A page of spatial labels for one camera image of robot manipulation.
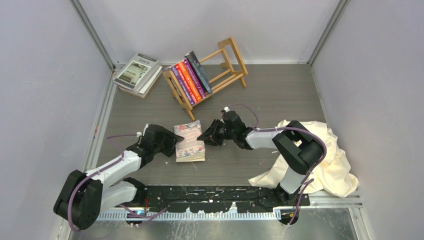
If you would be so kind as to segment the floral Louisa May Alcott book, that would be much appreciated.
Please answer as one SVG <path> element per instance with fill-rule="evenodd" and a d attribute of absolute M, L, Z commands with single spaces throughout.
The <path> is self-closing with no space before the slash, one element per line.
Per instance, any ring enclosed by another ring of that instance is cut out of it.
<path fill-rule="evenodd" d="M 206 160 L 206 147 L 204 141 L 197 140 L 202 134 L 200 120 L 175 125 L 173 131 L 176 135 L 184 138 L 175 146 L 177 163 L 204 162 Z"/>

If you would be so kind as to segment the magenta paperback book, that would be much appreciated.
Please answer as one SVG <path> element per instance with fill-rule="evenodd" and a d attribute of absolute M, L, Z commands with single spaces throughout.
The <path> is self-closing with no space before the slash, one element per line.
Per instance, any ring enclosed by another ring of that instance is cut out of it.
<path fill-rule="evenodd" d="M 195 74 L 190 62 L 185 58 L 183 60 L 184 66 L 187 69 L 187 72 L 189 74 L 189 76 L 191 77 L 192 82 L 194 83 L 197 92 L 199 93 L 199 95 L 201 96 L 202 99 L 204 99 L 206 97 L 205 91 L 203 90 L 201 83 L 197 77 L 197 75 Z"/>

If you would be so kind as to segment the red Treehouse book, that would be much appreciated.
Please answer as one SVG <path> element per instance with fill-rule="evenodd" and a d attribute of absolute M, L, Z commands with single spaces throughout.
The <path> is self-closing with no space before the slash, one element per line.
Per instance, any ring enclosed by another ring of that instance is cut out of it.
<path fill-rule="evenodd" d="M 180 76 L 180 78 L 182 80 L 182 84 L 183 84 L 184 89 L 185 89 L 185 91 L 187 93 L 187 97 L 189 99 L 190 104 L 191 105 L 194 105 L 197 102 L 197 99 L 196 99 L 195 95 L 193 94 L 193 92 L 192 92 L 192 90 L 191 90 L 191 88 L 189 86 L 189 83 L 187 82 L 187 80 L 186 80 L 186 78 L 185 78 L 185 76 L 184 76 L 184 74 L 183 74 L 180 66 L 178 64 L 175 64 L 174 66 L 175 66 L 175 68 L 176 68 L 176 70 L 178 72 L 178 75 Z"/>

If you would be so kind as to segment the orange 78-Storey Treehouse book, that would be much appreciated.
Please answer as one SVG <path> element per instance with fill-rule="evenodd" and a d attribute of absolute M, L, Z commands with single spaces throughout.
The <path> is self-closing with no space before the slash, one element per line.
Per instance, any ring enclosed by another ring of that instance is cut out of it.
<path fill-rule="evenodd" d="M 194 85 L 194 82 L 192 81 L 191 76 L 188 73 L 188 70 L 186 69 L 186 66 L 183 61 L 180 61 L 178 64 L 178 72 L 182 76 L 182 78 L 185 80 L 184 84 L 187 87 L 187 90 L 190 93 L 191 98 L 193 99 L 194 103 L 198 103 L 202 98 L 199 92 L 197 91 L 196 86 Z"/>

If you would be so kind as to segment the blue Nineteen Eighty-Four book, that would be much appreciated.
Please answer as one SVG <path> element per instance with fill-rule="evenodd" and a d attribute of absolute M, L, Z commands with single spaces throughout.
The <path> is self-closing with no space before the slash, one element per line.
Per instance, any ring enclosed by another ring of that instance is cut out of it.
<path fill-rule="evenodd" d="M 201 66 L 200 61 L 198 60 L 196 54 L 194 51 L 191 51 L 185 55 L 185 58 L 189 61 L 191 64 L 191 67 L 193 68 L 195 74 L 197 75 L 197 78 L 199 79 L 200 83 L 202 84 L 203 89 L 208 94 L 213 94 L 212 87 L 209 83 L 209 80 L 206 76 L 204 68 Z"/>

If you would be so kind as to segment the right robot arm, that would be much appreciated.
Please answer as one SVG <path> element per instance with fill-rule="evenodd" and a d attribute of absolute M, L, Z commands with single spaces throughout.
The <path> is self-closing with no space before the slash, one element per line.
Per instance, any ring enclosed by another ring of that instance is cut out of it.
<path fill-rule="evenodd" d="M 222 117 L 215 119 L 197 139 L 210 146 L 221 146 L 225 140 L 232 140 L 244 150 L 278 150 L 288 169 L 276 186 L 277 198 L 281 204 L 291 205 L 312 170 L 324 160 L 325 143 L 297 120 L 283 127 L 258 128 L 245 125 L 234 110 L 221 113 Z"/>

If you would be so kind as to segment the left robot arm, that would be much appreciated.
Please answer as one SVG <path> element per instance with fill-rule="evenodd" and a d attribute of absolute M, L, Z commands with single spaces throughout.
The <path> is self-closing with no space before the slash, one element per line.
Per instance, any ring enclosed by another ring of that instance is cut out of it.
<path fill-rule="evenodd" d="M 150 163 L 156 154 L 171 157 L 184 137 L 157 124 L 134 134 L 137 141 L 120 148 L 119 155 L 100 167 L 72 171 L 58 195 L 53 212 L 68 221 L 72 231 L 88 229 L 103 212 L 116 206 L 141 206 L 147 200 L 145 185 L 128 177 Z"/>

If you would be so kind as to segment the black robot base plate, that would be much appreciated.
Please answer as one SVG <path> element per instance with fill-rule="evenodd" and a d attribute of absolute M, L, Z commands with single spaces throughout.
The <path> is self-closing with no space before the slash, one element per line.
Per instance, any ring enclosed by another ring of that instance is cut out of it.
<path fill-rule="evenodd" d="M 287 195 L 280 187 L 247 185 L 144 185 L 132 177 L 132 184 L 141 187 L 134 199 L 123 203 L 128 208 L 142 207 L 152 212 L 166 209 L 169 213 L 226 213 L 235 206 L 238 213 L 267 213 L 276 207 L 309 206 L 307 194 Z"/>

